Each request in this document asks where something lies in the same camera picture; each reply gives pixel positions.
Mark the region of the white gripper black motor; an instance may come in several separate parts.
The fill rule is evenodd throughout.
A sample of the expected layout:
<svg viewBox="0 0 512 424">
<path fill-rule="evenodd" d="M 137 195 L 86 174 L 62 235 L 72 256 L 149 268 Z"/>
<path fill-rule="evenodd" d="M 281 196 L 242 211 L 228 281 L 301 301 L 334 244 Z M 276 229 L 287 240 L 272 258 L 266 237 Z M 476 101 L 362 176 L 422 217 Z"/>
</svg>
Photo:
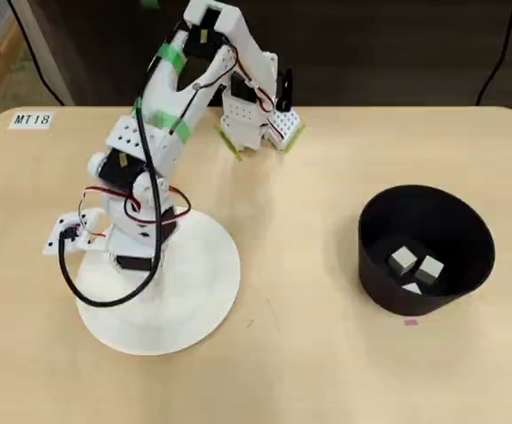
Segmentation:
<svg viewBox="0 0 512 424">
<path fill-rule="evenodd" d="M 127 193 L 102 196 L 104 212 L 110 220 L 105 247 L 100 253 L 102 274 L 149 274 L 162 270 L 168 242 L 178 227 L 178 220 L 188 213 L 188 206 L 176 206 L 171 198 L 177 189 L 161 192 L 162 231 L 156 231 L 154 203 Z"/>
</svg>

